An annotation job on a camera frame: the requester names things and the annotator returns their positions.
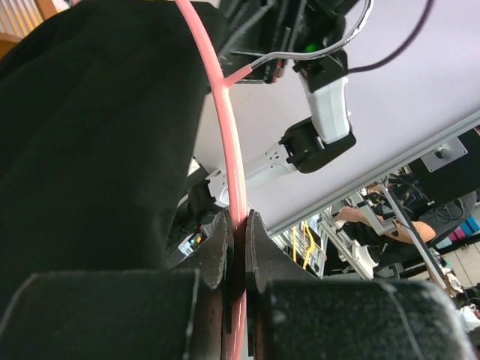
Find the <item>metal pole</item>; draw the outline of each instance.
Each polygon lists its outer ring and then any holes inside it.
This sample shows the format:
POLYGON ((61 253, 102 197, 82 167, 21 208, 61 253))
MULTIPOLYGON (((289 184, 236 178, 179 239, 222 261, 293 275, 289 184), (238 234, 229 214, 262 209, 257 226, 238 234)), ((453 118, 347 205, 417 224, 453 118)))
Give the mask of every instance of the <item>metal pole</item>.
POLYGON ((345 246, 344 242, 340 239, 337 233, 330 227, 330 224, 325 220, 325 218, 320 221, 320 224, 327 233, 331 243, 338 249, 338 252, 346 258, 346 261, 353 267, 353 269, 364 279, 371 280, 372 277, 366 271, 364 271, 361 266, 358 266, 347 246, 345 246))
MULTIPOLYGON (((335 219, 332 217, 331 214, 325 214, 325 220, 326 220, 327 224, 334 224, 334 223, 335 223, 335 219)), ((345 243, 352 244, 352 243, 353 243, 353 240, 347 235, 347 233, 346 233, 345 231, 343 231, 343 230, 341 230, 341 231, 335 231, 335 234, 336 234, 337 237, 342 241, 342 244, 345 244, 345 243)), ((371 280, 371 279, 372 279, 372 276, 370 275, 370 273, 364 271, 364 267, 363 267, 363 266, 359 266, 359 265, 358 265, 359 263, 357 262, 357 260, 356 260, 355 258, 353 258, 353 261, 354 261, 354 263, 355 263, 355 266, 356 266, 357 268, 360 268, 360 269, 361 269, 361 274, 360 274, 360 275, 366 274, 366 275, 367 275, 366 279, 367 279, 367 280, 371 280)))
POLYGON ((316 232, 320 237, 320 259, 322 260, 319 264, 319 276, 322 279, 323 273, 325 272, 325 261, 327 260, 327 246, 329 246, 329 239, 326 234, 326 231, 323 229, 323 226, 320 225, 321 218, 316 223, 316 232))
POLYGON ((405 211, 400 206, 398 206, 398 201, 390 194, 389 189, 383 184, 382 179, 378 181, 378 184, 380 185, 380 188, 382 189, 385 198, 388 200, 391 209, 397 215, 397 219, 401 222, 401 226, 404 225, 405 230, 408 232, 408 235, 412 239, 413 244, 416 246, 427 267, 431 270, 436 281, 443 289, 446 289, 447 286, 445 284, 445 281, 443 280, 442 269, 439 267, 437 261, 434 258, 434 255, 428 250, 427 245, 425 245, 419 234, 416 232, 412 221, 405 214, 405 211))

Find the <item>black cable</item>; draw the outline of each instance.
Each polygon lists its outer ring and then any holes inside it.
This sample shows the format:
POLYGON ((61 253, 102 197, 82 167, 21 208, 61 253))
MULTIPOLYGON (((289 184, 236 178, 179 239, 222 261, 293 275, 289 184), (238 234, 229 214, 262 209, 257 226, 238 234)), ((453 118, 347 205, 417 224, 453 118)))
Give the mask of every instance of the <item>black cable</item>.
POLYGON ((395 174, 391 174, 390 175, 392 178, 394 179, 397 179, 399 182, 401 182, 402 184, 412 188, 413 190, 415 191, 418 191, 418 193, 420 194, 421 197, 423 197, 425 200, 427 200, 429 203, 431 203, 430 199, 428 198, 427 195, 425 195, 425 193, 423 191, 421 191, 416 185, 414 185, 412 182, 408 181, 408 180, 405 180, 404 178, 401 178, 400 176, 397 176, 395 174))
POLYGON ((417 25, 415 26, 415 28, 413 29, 409 37, 394 52, 392 52, 386 58, 378 62, 375 62, 374 64, 354 67, 353 69, 349 70, 349 74, 364 73, 365 71, 372 71, 372 70, 381 68, 382 66, 387 65, 389 62, 392 62, 398 56, 400 56, 412 44, 412 42, 417 38, 417 36, 419 36, 420 32, 425 26, 425 23, 428 20, 428 17, 431 14, 431 10, 432 10, 432 7, 434 6, 434 2, 435 2, 434 0, 427 0, 427 3, 425 4, 425 8, 423 10, 423 14, 418 20, 417 25))
MULTIPOLYGON (((378 194, 388 203, 388 199, 386 198, 385 195, 383 195, 382 193, 378 193, 378 194)), ((403 210, 405 210, 405 212, 408 212, 410 215, 413 215, 413 210, 410 210, 404 204, 400 204, 400 205, 403 208, 403 210)))
MULTIPOLYGON (((229 3, 229 7, 226 9, 224 13, 225 18, 229 20, 229 22, 232 20, 233 13, 239 11, 239 6, 238 6, 239 2, 240 1, 237 1, 237 2, 231 1, 229 3)), ((240 7, 242 7, 244 4, 245 4, 245 1, 242 1, 240 7)))
MULTIPOLYGON (((396 176, 396 175, 393 175, 391 174, 391 177, 397 179, 399 182, 402 182, 403 184, 405 184, 406 186, 409 186, 410 188, 412 188, 413 190, 415 191, 418 191, 418 193, 425 199, 427 200, 429 203, 431 203, 430 199, 428 198, 427 195, 425 195, 425 193, 423 191, 421 191, 417 186, 415 186, 413 183, 411 183, 410 181, 407 181, 405 180, 404 178, 401 178, 399 176, 396 176)), ((465 208, 464 208, 464 204, 462 203, 462 201, 460 199, 457 199, 455 201, 458 201, 459 203, 459 208, 460 208, 460 215, 458 217, 452 217, 452 213, 450 212, 450 210, 444 205, 443 208, 447 211, 448 213, 448 217, 443 215, 442 213, 440 213, 440 210, 439 208, 435 208, 433 210, 434 214, 435 214, 435 218, 440 222, 440 223, 443 223, 443 224, 446 224, 448 223, 449 221, 458 221, 460 220, 464 215, 465 215, 465 208)))

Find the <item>black shirt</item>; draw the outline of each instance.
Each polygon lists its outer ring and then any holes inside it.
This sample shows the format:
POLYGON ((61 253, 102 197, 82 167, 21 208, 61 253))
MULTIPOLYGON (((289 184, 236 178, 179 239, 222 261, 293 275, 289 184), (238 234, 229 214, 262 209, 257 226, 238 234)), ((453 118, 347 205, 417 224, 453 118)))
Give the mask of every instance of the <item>black shirt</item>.
MULTIPOLYGON (((435 231, 435 238, 429 241, 429 246, 442 241, 457 229, 471 214, 476 204, 476 192, 468 193, 460 199, 448 202, 436 208, 415 216, 411 220, 427 224, 435 231)), ((389 238, 378 236, 374 229, 363 223, 348 223, 344 227, 346 233, 356 239, 361 245, 370 245, 373 257, 382 254, 381 264, 390 265, 413 258, 418 254, 416 247, 389 238)))

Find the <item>person's arm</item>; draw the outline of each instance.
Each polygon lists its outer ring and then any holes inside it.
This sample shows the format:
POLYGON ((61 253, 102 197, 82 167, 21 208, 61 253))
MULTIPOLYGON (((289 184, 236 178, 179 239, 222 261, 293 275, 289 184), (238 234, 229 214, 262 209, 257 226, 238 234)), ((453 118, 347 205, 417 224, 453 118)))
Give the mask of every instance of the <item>person's arm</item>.
MULTIPOLYGON (((384 221, 383 217, 378 216, 380 221, 384 221)), ((342 208, 340 211, 340 214, 335 218, 336 220, 339 221, 349 221, 353 223, 363 223, 369 227, 371 227, 370 223, 367 221, 367 218, 363 215, 363 213, 357 209, 357 208, 350 208, 350 207, 345 207, 342 208)), ((397 240, 399 242, 405 242, 407 244, 412 244, 412 239, 410 238, 409 233, 407 232, 407 229, 405 226, 401 225, 396 221, 397 224, 397 235, 392 234, 392 233, 386 233, 385 235, 388 236, 391 239, 397 240)), ((435 230, 427 225, 426 223, 423 223, 421 221, 413 221, 413 226, 416 228, 418 234, 420 235, 421 239, 424 242, 429 242, 430 240, 435 239, 436 233, 435 230)))

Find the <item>metal frame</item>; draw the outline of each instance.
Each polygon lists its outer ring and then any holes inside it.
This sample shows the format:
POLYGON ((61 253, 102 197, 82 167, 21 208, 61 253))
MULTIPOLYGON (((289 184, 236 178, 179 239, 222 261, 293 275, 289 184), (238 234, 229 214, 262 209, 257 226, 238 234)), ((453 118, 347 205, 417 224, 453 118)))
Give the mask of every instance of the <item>metal frame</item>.
POLYGON ((388 203, 391 206, 391 209, 397 215, 397 219, 401 222, 401 226, 405 227, 405 230, 408 232, 409 237, 412 239, 413 244, 417 248, 421 257, 425 261, 425 264, 430 269, 430 272, 435 277, 436 282, 443 288, 446 289, 445 281, 443 280, 443 273, 440 269, 437 261, 435 261, 434 256, 428 250, 427 245, 423 242, 421 238, 418 237, 418 233, 413 230, 414 226, 412 221, 405 215, 405 211, 397 205, 397 202, 394 200, 393 196, 390 194, 389 189, 383 184, 382 179, 379 179, 378 184, 382 189, 385 198, 388 200, 388 203))
POLYGON ((344 187, 330 196, 321 199, 320 201, 314 203, 312 206, 309 206, 304 211, 301 211, 296 216, 291 217, 288 220, 279 223, 277 226, 273 226, 269 232, 271 236, 277 235, 278 233, 283 232, 284 230, 289 229, 298 224, 304 219, 310 218, 315 214, 318 214, 322 209, 329 206, 329 204, 336 203, 343 199, 346 199, 351 193, 358 191, 365 186, 372 184, 377 179, 386 176, 387 174, 399 169, 400 167, 405 166, 427 152, 433 151, 438 146, 442 145, 445 141, 450 140, 453 137, 457 137, 463 134, 465 131, 470 130, 476 125, 480 124, 480 109, 467 116, 466 118, 461 119, 460 121, 455 122, 452 126, 441 131, 440 133, 431 136, 426 139, 424 142, 418 144, 417 146, 411 148, 409 151, 398 155, 397 157, 391 159, 388 163, 376 168, 375 170, 369 172, 367 175, 362 176, 358 180, 349 184, 349 186, 344 187))
MULTIPOLYGON (((305 250, 305 243, 302 238, 301 224, 297 224, 298 232, 296 233, 297 247, 295 251, 297 254, 302 257, 304 260, 307 260, 308 265, 314 269, 315 264, 318 265, 319 271, 315 271, 316 275, 321 278, 323 276, 323 266, 325 265, 325 256, 326 256, 326 246, 325 246, 325 236, 322 237, 322 234, 319 234, 317 229, 313 229, 319 235, 322 240, 322 246, 314 244, 315 249, 307 256, 307 251, 305 250)), ((288 229, 278 234, 274 237, 271 237, 271 240, 282 250, 285 250, 286 246, 293 246, 293 229, 288 229)))
POLYGON ((350 251, 349 246, 353 243, 352 239, 343 230, 337 230, 335 226, 335 219, 329 214, 328 211, 322 211, 322 218, 319 222, 319 226, 327 234, 328 240, 337 248, 338 253, 345 257, 346 261, 350 264, 350 266, 352 266, 353 270, 355 270, 357 274, 359 274, 365 280, 373 279, 368 270, 364 268, 360 262, 356 261, 352 251, 350 251))
POLYGON ((320 252, 323 252, 318 259, 318 266, 319 266, 319 271, 318 275, 320 279, 323 279, 323 273, 325 272, 325 262, 326 262, 326 254, 327 254, 327 247, 329 246, 329 236, 327 232, 323 229, 323 226, 321 226, 320 219, 318 221, 318 224, 316 225, 316 232, 320 238, 321 244, 320 244, 320 252))

